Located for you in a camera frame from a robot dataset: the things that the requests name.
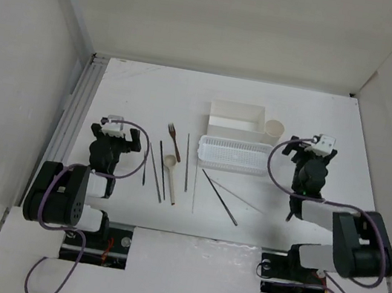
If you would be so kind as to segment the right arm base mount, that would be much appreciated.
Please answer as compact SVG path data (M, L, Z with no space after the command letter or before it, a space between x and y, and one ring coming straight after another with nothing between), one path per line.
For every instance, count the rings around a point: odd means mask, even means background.
M256 266L261 293L327 293L326 279L315 269L301 267L285 254L262 252Z

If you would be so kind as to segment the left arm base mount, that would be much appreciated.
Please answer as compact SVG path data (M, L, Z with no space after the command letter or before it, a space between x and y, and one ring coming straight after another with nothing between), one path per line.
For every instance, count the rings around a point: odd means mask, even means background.
M85 250L80 262L110 269L125 269L128 252L133 243L135 228L130 225L111 223L102 234L85 232ZM82 247L82 238L67 232L60 246L58 258L75 261Z

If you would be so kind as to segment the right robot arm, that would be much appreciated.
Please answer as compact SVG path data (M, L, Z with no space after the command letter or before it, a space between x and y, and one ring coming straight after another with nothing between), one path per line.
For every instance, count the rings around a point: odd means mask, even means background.
M392 276L392 245L382 215L322 198L327 165L337 151L318 151L313 147L318 141L318 137L309 141L293 136L281 152L285 156L295 153L287 220L295 217L327 229L332 243L294 244L284 260L284 271L293 279L311 269L334 272L351 281L375 277L377 286Z

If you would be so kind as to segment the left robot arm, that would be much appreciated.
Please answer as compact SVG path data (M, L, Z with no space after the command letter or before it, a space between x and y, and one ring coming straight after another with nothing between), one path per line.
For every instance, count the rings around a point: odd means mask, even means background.
M130 130L125 138L117 123L91 126L95 140L89 145L89 166L67 169L61 162L43 163L22 206L27 221L42 220L83 231L89 246L98 248L108 240L109 218L104 211L85 204L85 198L108 199L116 180L110 177L121 154L141 151L140 131Z

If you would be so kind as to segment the pale translucent chopstick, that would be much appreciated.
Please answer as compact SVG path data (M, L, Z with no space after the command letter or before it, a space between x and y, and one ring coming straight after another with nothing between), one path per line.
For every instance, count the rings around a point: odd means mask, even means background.
M253 208L255 211L257 211L260 214L264 214L264 212L262 210L260 210L259 208L257 208L256 206L254 206L253 204L249 203L248 201L246 201L245 199L243 199L242 197L240 197L239 195L237 195L236 193L234 193L233 191L230 191L228 188L224 187L223 185L221 185L219 182L217 182L216 180L211 180L211 182L213 184L218 185L218 187L222 188L225 192L228 192L229 194L231 194L233 197L237 198L237 200L240 200L241 202L245 203L246 205L248 205L250 208Z

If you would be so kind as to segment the grey metal chopstick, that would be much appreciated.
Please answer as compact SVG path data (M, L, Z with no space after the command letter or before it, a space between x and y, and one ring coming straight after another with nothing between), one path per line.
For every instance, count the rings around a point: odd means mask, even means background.
M162 198L161 198L161 192L160 192L160 185L159 185L159 181L158 181L158 175L157 175L157 169L156 169L156 165L155 165L155 161L154 161L154 152L153 152L153 148L152 148L152 143L150 142L150 155L151 155L151 161L152 161L152 166L153 166L153 174L154 174L154 182L155 182L155 187L156 187L156 192L157 192L157 198L158 198L158 202L159 204L162 203Z

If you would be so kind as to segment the thin clear chopstick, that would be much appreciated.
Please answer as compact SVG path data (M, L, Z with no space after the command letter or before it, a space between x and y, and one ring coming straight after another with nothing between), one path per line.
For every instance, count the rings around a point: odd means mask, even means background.
M194 185L193 185L193 189L192 189L192 207L191 207L192 214L195 211L194 206L195 206L195 198L196 198L195 194L196 194L196 189L197 189L198 167L199 167L199 159L197 158L196 167L195 167L195 175L194 175L195 180L194 180Z

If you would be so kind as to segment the long black chopstick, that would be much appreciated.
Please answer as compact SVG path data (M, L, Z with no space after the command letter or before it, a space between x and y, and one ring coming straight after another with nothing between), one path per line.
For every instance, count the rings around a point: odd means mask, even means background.
M205 178L208 180L208 183L211 185L211 188L213 189L214 193L216 194L216 197L219 199L219 202L221 203L221 205L223 206L224 210L226 211L226 213L228 214L230 220L232 221L232 224L235 227L238 227L238 222L236 221L236 219L234 218L233 214L231 213L231 211L229 210L228 206L226 205L226 203L224 202L223 198L221 197L221 195L219 194L218 190L216 189L215 185L213 184L213 182L211 181L211 178L209 177L209 175L206 173L206 171L201 168L203 174L205 175Z

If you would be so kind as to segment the silver metal chopstick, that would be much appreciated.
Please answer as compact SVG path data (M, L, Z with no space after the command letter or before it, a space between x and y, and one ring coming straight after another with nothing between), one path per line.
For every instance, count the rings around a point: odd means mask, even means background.
M187 134L187 143L186 143L186 165L185 165L185 179L184 179L184 192L188 191L188 179L189 179L189 153L190 153L190 135L191 134Z

